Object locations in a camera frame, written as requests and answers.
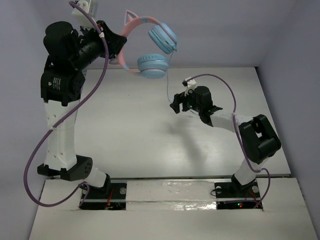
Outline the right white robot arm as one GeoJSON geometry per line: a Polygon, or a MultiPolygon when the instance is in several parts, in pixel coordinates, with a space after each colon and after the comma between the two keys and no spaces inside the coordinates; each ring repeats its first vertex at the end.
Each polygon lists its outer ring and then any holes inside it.
{"type": "Polygon", "coordinates": [[[240,139],[244,160],[232,175],[230,185],[235,196],[241,197],[249,191],[264,162],[281,148],[281,141],[265,115],[246,117],[224,111],[213,104],[206,86],[175,94],[170,107],[176,114],[193,110],[204,124],[233,132],[240,139]]]}

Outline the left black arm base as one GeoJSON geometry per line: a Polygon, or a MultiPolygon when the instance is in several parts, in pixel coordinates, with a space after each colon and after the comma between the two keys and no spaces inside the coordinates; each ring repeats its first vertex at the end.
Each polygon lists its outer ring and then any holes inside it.
{"type": "Polygon", "coordinates": [[[94,187],[81,187],[82,193],[80,197],[81,210],[126,210],[126,193],[127,193],[127,182],[113,182],[109,184],[107,193],[99,192],[94,187]]]}

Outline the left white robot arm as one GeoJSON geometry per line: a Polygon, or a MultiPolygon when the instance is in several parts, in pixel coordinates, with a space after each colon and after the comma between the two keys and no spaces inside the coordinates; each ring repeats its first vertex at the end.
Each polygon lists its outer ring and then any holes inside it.
{"type": "Polygon", "coordinates": [[[66,21],[50,24],[43,44],[48,57],[40,79],[40,96],[44,101],[48,136],[47,154],[37,173],[62,180],[82,180],[100,197],[111,193],[110,176],[93,166],[93,159],[75,152],[77,112],[89,98],[81,98],[85,83],[83,70],[97,58],[106,61],[120,52],[127,39],[110,30],[99,20],[97,29],[80,29],[82,35],[66,21]]]}

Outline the pink blue cat-ear headphones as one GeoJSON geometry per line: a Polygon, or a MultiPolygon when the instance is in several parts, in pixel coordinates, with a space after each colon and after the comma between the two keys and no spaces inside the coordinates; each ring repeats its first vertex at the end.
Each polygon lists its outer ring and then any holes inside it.
{"type": "Polygon", "coordinates": [[[146,79],[165,77],[172,60],[180,52],[181,37],[174,18],[167,13],[125,9],[114,12],[113,27],[127,42],[109,64],[113,69],[146,79]]]}

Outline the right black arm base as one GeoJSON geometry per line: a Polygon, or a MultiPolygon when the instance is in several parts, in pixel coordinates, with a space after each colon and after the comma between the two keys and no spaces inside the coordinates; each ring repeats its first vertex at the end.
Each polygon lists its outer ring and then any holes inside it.
{"type": "Polygon", "coordinates": [[[231,181],[215,182],[210,195],[215,197],[218,210],[263,209],[256,179],[241,185],[232,176],[231,181]]]}

